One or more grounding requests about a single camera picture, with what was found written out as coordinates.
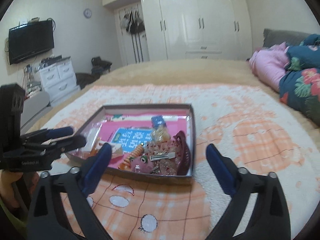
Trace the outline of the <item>left hand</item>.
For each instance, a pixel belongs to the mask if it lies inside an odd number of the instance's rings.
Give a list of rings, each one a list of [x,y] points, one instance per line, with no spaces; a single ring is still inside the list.
[[[30,176],[27,179],[27,196],[31,198],[33,191],[39,181],[39,174],[31,172],[27,174]],[[19,194],[15,193],[13,184],[23,177],[23,173],[10,172],[8,170],[1,170],[1,207],[4,211],[10,212],[22,208],[29,210],[27,200],[22,200]]]

